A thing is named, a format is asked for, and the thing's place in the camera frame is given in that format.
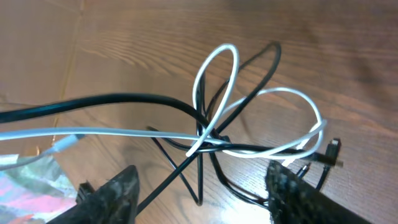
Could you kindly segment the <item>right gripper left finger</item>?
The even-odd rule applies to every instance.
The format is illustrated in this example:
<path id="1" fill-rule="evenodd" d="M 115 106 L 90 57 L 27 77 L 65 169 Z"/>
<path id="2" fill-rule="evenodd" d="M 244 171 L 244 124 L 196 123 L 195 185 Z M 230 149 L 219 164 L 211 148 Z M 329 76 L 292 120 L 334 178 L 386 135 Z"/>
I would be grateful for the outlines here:
<path id="1" fill-rule="evenodd" d="M 139 175 L 130 165 L 49 224 L 134 224 L 138 198 Z"/>

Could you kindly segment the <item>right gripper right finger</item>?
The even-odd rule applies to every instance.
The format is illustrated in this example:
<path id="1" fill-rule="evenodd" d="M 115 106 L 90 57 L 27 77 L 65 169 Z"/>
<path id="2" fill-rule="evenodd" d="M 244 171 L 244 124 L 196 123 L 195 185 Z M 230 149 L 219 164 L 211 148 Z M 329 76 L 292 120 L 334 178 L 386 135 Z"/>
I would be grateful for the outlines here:
<path id="1" fill-rule="evenodd" d="M 273 223 L 369 224 L 364 218 L 323 195 L 280 162 L 270 161 L 266 188 Z"/>

